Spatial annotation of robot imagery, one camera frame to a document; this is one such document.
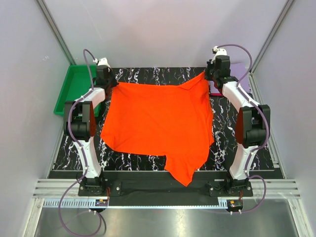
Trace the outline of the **orange t shirt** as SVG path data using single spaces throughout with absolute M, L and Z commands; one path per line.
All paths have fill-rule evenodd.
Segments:
M 117 152 L 165 156 L 165 170 L 189 185 L 214 143 L 204 76 L 200 73 L 182 85 L 121 82 L 112 91 L 102 140 Z

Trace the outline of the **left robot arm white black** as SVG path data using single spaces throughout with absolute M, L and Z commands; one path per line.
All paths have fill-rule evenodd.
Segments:
M 93 179 L 89 189 L 97 196 L 102 195 L 107 188 L 105 181 L 98 179 L 101 174 L 101 165 L 97 159 L 94 148 L 94 136 L 96 134 L 96 118 L 94 109 L 104 102 L 111 89 L 118 85 L 112 68 L 109 64 L 96 66 L 94 87 L 84 95 L 64 104 L 64 132 L 72 138 L 78 151 L 83 168 L 83 176 Z

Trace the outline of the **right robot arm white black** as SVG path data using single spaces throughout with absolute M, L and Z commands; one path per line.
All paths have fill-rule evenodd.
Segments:
M 247 189 L 249 170 L 257 151 L 267 144 L 270 136 L 271 109 L 254 101 L 231 76 L 230 57 L 214 56 L 207 62 L 205 79 L 213 81 L 215 88 L 226 97 L 237 110 L 235 139 L 237 152 L 224 181 L 224 190 L 235 196 Z

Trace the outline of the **folded purple t shirt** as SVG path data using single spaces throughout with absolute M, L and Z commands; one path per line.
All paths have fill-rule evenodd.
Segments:
M 247 71 L 247 68 L 245 67 L 245 65 L 243 63 L 231 64 L 230 69 L 231 69 L 231 76 L 236 77 L 238 80 L 241 79 L 241 77 Z M 209 81 L 208 83 L 209 83 L 210 92 L 213 92 L 213 93 L 218 93 L 219 92 L 219 90 L 215 88 L 215 85 L 214 85 L 213 81 Z M 242 88 L 247 93 L 250 93 L 249 79 L 248 79 L 247 76 L 245 76 L 243 78 L 243 80 L 242 80 L 242 82 L 240 84 L 241 84 Z

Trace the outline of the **folded pink t shirt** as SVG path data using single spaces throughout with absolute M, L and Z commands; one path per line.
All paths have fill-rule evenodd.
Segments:
M 211 95 L 211 96 L 223 96 L 223 94 L 222 94 L 222 93 L 219 93 L 219 92 L 218 92 L 218 93 L 213 93 L 213 92 L 211 92 L 210 95 Z

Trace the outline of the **green plastic bin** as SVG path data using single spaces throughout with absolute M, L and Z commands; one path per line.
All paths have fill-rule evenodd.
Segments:
M 54 114 L 58 116 L 63 116 L 65 102 L 78 99 L 79 97 L 87 93 L 90 87 L 91 81 L 87 66 L 69 66 L 54 108 Z

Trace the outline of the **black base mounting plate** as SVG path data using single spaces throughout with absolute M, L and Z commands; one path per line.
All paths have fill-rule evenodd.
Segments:
M 211 206 L 217 198 L 252 197 L 247 189 L 229 194 L 224 190 L 226 171 L 196 171 L 188 186 L 166 171 L 106 171 L 100 177 L 84 178 L 79 196 L 109 197 L 110 206 Z

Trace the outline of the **left small circuit board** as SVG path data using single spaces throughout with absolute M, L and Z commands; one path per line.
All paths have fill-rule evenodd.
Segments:
M 96 199 L 95 206 L 96 207 L 105 207 L 109 205 L 109 199 Z

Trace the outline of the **small circuit board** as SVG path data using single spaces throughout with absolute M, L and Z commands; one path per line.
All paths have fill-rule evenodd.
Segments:
M 228 207 L 242 209 L 243 208 L 243 200 L 241 200 L 241 199 L 229 200 Z
M 109 199 L 96 199 L 95 206 L 96 207 L 105 207 L 109 205 Z

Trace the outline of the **right small circuit board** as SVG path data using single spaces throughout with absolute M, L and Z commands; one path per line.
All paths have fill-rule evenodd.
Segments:
M 243 200 L 241 200 L 241 199 L 229 200 L 228 207 L 242 209 L 243 208 Z

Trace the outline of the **aluminium frame rail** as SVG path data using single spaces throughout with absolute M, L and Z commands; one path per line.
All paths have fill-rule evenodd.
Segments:
M 204 184 L 198 180 L 190 187 L 179 187 L 170 182 L 156 181 L 154 185 L 140 187 L 134 180 L 114 181 L 109 191 L 101 195 L 84 194 L 83 188 L 67 179 L 40 179 L 33 198 L 43 199 L 45 207 L 61 208 L 129 208 L 129 209 L 227 209 L 237 201 L 260 199 L 299 199 L 300 194 L 295 181 L 268 179 L 265 182 L 254 179 L 244 190 L 229 194 L 215 184 Z

